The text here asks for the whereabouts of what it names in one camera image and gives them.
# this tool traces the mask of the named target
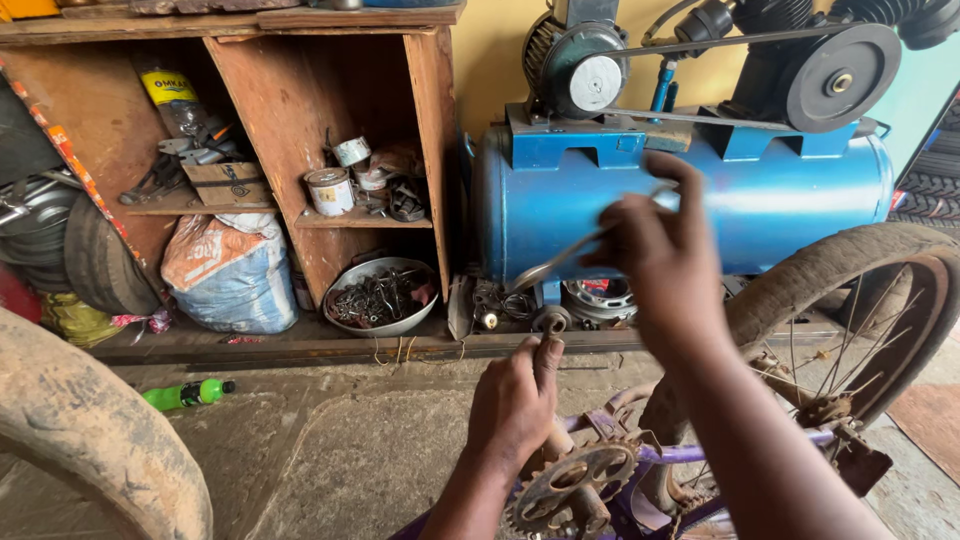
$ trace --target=yellow wall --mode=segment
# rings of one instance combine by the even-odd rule
[[[617,24],[630,32],[631,45],[638,47],[650,23],[676,1],[621,0]],[[492,120],[503,119],[504,103],[526,99],[520,48],[530,26],[546,10],[542,0],[469,0],[460,22],[453,27],[457,113],[462,129],[473,138],[479,140]],[[688,11],[664,25],[658,37],[671,36],[673,25]],[[746,45],[736,45],[680,62],[674,77],[680,83],[677,106],[716,104],[729,98],[746,56]],[[619,105],[649,109],[660,57],[634,59],[632,67]]]

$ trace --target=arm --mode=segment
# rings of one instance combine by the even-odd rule
[[[510,489],[553,427],[557,366],[564,343],[528,337],[492,361],[473,393],[467,445],[420,540],[489,540]]]
[[[703,444],[740,538],[892,538],[856,498],[734,345],[702,206],[699,171],[650,153],[654,176],[680,183],[677,213],[627,195],[601,215],[615,227],[584,265],[624,273],[640,335],[670,375]]]

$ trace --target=sprocket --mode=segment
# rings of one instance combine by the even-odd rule
[[[556,462],[544,463],[541,471],[522,483],[514,502],[507,506],[507,521],[523,533],[556,532],[576,527],[571,522],[588,523],[586,517],[567,519],[573,515],[569,510],[570,497],[577,490],[590,487],[604,503],[612,499],[634,473],[638,446],[637,441],[629,439],[587,442],[561,455]],[[578,538],[591,538],[600,532],[602,528],[581,531]]]

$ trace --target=blue air tank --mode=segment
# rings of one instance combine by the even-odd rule
[[[494,282],[512,280],[594,231],[599,213],[623,193],[649,194],[657,185],[642,168],[600,168],[595,154],[579,148],[562,150],[557,169],[514,170],[513,144],[510,126],[489,129],[474,163],[474,223],[484,275]],[[678,154],[705,174],[704,202],[725,274],[762,273],[820,238],[886,219],[894,175],[876,135],[851,138],[833,157],[803,158],[780,138],[764,146],[758,160],[723,160],[694,130],[689,149]],[[616,276],[571,259],[551,279]]]

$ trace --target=air compressor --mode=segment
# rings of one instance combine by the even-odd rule
[[[887,126],[864,114],[900,65],[900,42],[932,47],[960,28],[960,0],[703,0],[674,28],[663,14],[630,48],[618,0],[554,0],[524,40],[530,94],[486,131],[472,175],[480,266],[506,284],[596,229],[625,192],[651,194],[645,149],[677,154],[705,174],[705,206],[724,274],[760,274],[843,229],[886,219],[894,172]],[[733,28],[739,37],[726,37]],[[748,45],[733,96],[674,110],[680,61]],[[660,55],[649,110],[617,106],[630,59]],[[672,193],[658,202],[677,204]],[[537,287],[537,304],[561,302],[562,282],[619,277],[576,258]],[[537,317],[534,317],[534,330]]]

